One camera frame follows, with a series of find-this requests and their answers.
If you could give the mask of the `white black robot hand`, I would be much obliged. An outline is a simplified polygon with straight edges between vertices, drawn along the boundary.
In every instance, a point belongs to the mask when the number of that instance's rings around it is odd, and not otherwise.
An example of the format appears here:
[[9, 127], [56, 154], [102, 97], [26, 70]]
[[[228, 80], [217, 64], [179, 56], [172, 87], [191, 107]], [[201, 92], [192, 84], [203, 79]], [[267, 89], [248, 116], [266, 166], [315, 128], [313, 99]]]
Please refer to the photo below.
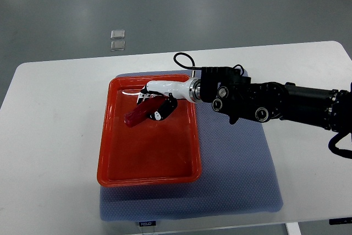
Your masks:
[[148, 115], [153, 121], [163, 121], [178, 107], [178, 100], [185, 99], [198, 103], [198, 78], [190, 78], [185, 82], [152, 80], [139, 93], [136, 104], [139, 105], [149, 98], [161, 101], [159, 107]]

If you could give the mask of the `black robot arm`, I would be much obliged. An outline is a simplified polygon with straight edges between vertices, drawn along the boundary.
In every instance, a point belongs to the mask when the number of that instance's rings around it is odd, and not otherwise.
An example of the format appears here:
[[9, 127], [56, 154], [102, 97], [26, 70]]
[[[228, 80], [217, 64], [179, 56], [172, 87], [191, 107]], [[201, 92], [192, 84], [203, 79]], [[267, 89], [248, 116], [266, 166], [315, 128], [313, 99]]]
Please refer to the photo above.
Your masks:
[[137, 98], [139, 113], [166, 119], [179, 100], [210, 103], [215, 112], [265, 123], [288, 120], [337, 132], [351, 133], [351, 92], [296, 86], [293, 83], [252, 83], [242, 66], [201, 67], [201, 76], [188, 81], [149, 81]]

